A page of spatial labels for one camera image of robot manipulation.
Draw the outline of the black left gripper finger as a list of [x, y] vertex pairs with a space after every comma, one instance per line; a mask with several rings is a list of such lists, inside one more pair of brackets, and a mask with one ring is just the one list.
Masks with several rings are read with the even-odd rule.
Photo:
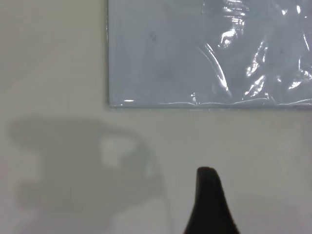
[[196, 174], [195, 204], [186, 234], [238, 234], [217, 171], [200, 167]]

